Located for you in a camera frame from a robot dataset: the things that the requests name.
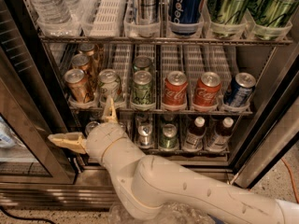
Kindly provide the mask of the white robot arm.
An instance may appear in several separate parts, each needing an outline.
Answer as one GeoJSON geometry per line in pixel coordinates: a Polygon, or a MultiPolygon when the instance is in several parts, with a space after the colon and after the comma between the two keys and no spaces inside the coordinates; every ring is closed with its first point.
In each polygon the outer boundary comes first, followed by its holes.
{"type": "Polygon", "coordinates": [[[104,166],[132,217],[153,219],[165,203],[178,202],[227,224],[299,224],[297,203],[266,198],[145,154],[118,123],[112,100],[107,102],[103,118],[87,136],[56,133],[49,140],[58,147],[88,154],[104,166]]]}

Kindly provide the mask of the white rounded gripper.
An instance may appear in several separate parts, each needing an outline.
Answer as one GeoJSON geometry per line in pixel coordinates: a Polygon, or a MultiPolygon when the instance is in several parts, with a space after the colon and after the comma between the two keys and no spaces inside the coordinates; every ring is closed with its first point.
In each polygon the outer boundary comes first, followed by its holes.
{"type": "Polygon", "coordinates": [[[48,139],[57,147],[67,148],[79,154],[88,154],[91,158],[103,164],[103,157],[108,148],[128,135],[118,124],[117,112],[113,98],[107,97],[101,123],[91,130],[87,140],[83,133],[50,134],[48,139]]]}

